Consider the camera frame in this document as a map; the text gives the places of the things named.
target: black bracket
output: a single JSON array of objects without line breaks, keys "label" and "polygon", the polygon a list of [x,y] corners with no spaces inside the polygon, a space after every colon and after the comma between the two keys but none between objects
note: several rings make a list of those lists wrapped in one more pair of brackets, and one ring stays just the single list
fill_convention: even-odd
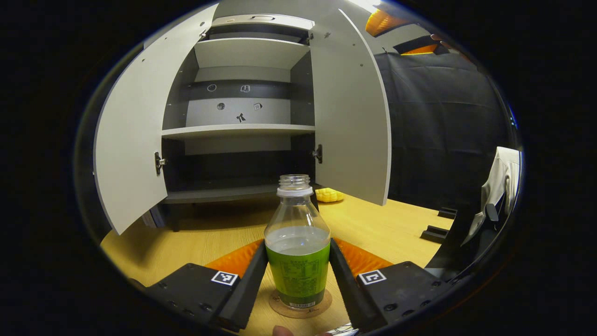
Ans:
[{"label": "black bracket", "polygon": [[188,263],[149,287],[132,281],[148,296],[191,320],[238,332],[247,327],[266,266],[262,242],[242,279]]},{"label": "black bracket", "polygon": [[495,204],[487,203],[487,205],[485,205],[485,214],[492,222],[497,222],[499,220]]},{"label": "black bracket", "polygon": [[410,261],[359,274],[355,281],[334,239],[330,244],[330,264],[350,322],[361,332],[405,319],[425,309],[449,288]]},{"label": "black bracket", "polygon": [[448,231],[443,228],[427,225],[427,229],[421,233],[421,238],[441,244],[446,239]]},{"label": "black bracket", "polygon": [[322,163],[324,160],[324,149],[321,144],[317,146],[317,150],[311,152],[311,155],[313,155],[313,157],[316,158],[319,163]]},{"label": "black bracket", "polygon": [[162,166],[166,165],[168,161],[165,158],[159,157],[159,152],[155,152],[153,158],[155,159],[155,174],[159,176]]},{"label": "black bracket", "polygon": [[458,210],[449,207],[442,207],[438,212],[438,216],[450,219],[456,218],[456,214],[458,214]]},{"label": "black bracket", "polygon": [[[334,239],[330,264],[350,322],[361,332],[405,319],[449,288],[409,261],[359,274],[355,280]],[[150,287],[131,280],[139,290],[188,319],[238,332],[247,327],[266,266],[262,242],[242,279],[189,263]]]}]

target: plastic bottle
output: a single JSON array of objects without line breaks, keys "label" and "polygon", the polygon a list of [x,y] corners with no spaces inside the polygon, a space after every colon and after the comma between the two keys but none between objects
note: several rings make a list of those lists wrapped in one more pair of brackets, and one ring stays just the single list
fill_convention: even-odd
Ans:
[{"label": "plastic bottle", "polygon": [[311,203],[309,181],[309,175],[280,176],[280,205],[264,232],[276,289],[294,308],[321,302],[330,258],[330,229]]}]

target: white cloth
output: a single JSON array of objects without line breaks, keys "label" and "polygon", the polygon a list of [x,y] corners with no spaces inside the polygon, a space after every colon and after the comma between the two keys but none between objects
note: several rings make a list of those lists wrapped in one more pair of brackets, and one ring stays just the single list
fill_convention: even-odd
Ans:
[{"label": "white cloth", "polygon": [[520,176],[520,152],[515,149],[497,147],[496,158],[491,166],[489,178],[481,187],[481,212],[477,213],[470,225],[468,236],[463,243],[466,244],[479,230],[485,220],[485,206],[488,203],[496,204],[506,193],[503,200],[504,212],[510,214],[514,201],[516,200],[516,191],[518,190],[518,178]]}]

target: open cabinet door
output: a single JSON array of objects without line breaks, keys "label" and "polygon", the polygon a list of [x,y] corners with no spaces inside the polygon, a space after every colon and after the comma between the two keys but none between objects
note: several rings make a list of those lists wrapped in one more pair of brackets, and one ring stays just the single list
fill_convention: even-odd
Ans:
[{"label": "open cabinet door", "polygon": [[386,90],[369,46],[338,10],[311,30],[318,184],[385,205],[391,134]]},{"label": "open cabinet door", "polygon": [[174,77],[201,33],[210,28],[217,4],[174,26],[143,50],[118,78],[102,109],[94,143],[94,174],[101,205],[121,234],[166,198],[162,120]]}]

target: white shelf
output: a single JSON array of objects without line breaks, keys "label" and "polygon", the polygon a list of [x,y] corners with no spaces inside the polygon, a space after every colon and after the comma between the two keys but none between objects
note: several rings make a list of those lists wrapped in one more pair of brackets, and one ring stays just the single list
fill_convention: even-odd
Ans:
[{"label": "white shelf", "polygon": [[234,16],[224,16],[214,19],[211,22],[212,27],[238,25],[246,23],[261,23],[266,25],[295,27],[304,30],[313,28],[315,22],[300,17],[280,15],[280,14],[242,14]]},{"label": "white shelf", "polygon": [[267,38],[209,39],[195,44],[200,69],[263,66],[290,70],[308,51],[304,44]]},{"label": "white shelf", "polygon": [[288,124],[227,124],[184,127],[163,130],[162,137],[168,139],[209,138],[215,136],[246,135],[301,135],[314,133],[315,126]]}]

